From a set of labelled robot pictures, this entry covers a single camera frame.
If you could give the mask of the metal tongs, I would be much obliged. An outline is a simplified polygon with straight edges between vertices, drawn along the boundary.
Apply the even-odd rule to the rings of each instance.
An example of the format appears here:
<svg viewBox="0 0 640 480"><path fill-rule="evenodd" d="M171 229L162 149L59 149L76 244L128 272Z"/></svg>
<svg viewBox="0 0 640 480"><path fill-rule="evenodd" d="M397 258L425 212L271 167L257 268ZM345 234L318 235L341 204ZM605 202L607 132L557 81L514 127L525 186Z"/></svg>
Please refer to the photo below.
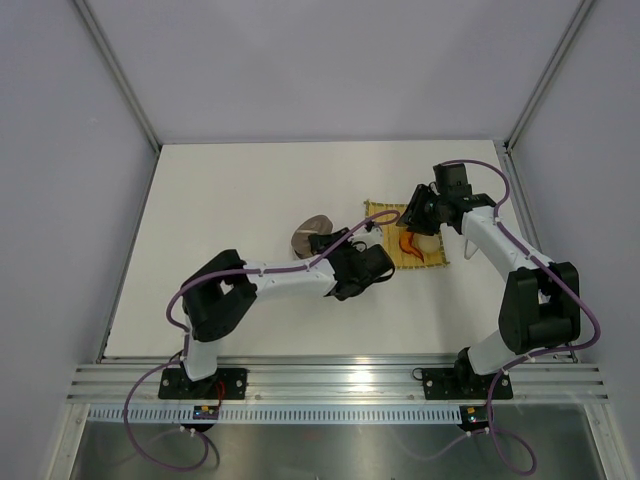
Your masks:
<svg viewBox="0 0 640 480"><path fill-rule="evenodd" d="M470 260L476 252L479 250L478 246L469 239L465 240L463 257L465 260Z"/></svg>

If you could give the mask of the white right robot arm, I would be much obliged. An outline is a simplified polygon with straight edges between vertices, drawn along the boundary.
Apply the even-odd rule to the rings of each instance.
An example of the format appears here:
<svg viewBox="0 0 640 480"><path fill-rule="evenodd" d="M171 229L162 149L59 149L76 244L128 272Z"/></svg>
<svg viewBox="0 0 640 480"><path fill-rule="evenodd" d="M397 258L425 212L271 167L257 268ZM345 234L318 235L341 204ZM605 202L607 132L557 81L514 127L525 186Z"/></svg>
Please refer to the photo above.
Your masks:
<svg viewBox="0 0 640 480"><path fill-rule="evenodd" d="M575 294L577 269L540 255L512 234L497 216L496 203L469 186L437 193L420 184L398 223L412 233L437 233L450 226L477 247L505 281L498 329L481 342L461 350L454 366L441 377L426 373L425 395L439 389L445 396L480 398L490 378L502 367L540 349L553 349L581 333L580 309L553 281L558 277Z"/></svg>

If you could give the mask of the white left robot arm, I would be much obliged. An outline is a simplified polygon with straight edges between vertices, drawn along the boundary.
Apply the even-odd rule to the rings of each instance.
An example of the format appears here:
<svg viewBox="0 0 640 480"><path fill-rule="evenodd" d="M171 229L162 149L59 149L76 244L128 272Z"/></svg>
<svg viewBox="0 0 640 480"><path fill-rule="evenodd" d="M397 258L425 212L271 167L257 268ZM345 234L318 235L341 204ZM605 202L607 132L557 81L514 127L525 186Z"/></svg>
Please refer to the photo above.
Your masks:
<svg viewBox="0 0 640 480"><path fill-rule="evenodd" d="M225 250L188 278L169 301L166 316L181 305L186 322L180 357L181 386L195 398L208 396L218 375L219 343L256 304L303 295L344 301L362 294L394 268L373 222L352 230L308 236L311 255L284 264L249 262Z"/></svg>

